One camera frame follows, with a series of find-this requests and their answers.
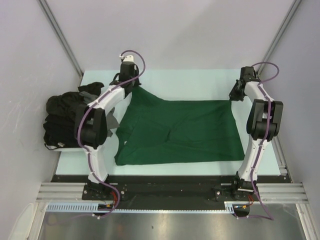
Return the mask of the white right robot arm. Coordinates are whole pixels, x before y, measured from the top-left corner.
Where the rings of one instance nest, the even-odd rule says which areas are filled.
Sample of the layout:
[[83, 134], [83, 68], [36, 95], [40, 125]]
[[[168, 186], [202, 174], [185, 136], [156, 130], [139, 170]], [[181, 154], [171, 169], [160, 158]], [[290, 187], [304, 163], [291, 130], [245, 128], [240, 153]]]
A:
[[245, 201], [257, 191], [258, 168], [266, 147], [280, 131], [284, 108], [283, 102], [267, 93], [253, 66], [241, 68], [229, 93], [231, 101], [243, 101], [245, 97], [252, 103], [246, 123], [248, 146], [230, 188], [230, 195], [237, 201]]

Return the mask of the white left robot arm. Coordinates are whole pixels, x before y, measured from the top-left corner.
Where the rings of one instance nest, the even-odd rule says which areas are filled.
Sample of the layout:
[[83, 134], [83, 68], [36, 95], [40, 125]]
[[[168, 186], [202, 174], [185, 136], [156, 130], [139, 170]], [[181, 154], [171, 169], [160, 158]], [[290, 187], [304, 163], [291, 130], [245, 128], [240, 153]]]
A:
[[103, 156], [103, 146], [110, 132], [107, 116], [134, 87], [140, 85], [139, 77], [146, 70], [144, 58], [134, 50], [125, 50], [119, 58], [120, 71], [114, 76], [107, 90], [97, 99], [88, 104], [82, 103], [76, 109], [74, 134], [88, 161], [87, 185], [93, 188], [93, 194], [100, 200], [110, 196], [110, 189], [115, 190], [113, 186], [105, 183], [109, 176]]

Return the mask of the green t shirt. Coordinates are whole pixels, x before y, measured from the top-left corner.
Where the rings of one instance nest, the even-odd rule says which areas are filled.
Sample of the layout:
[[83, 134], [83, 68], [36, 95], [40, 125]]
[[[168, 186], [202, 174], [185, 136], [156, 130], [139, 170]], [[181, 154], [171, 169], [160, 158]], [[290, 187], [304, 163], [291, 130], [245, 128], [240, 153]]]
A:
[[245, 157], [229, 100], [164, 100], [137, 87], [116, 135], [118, 166]]

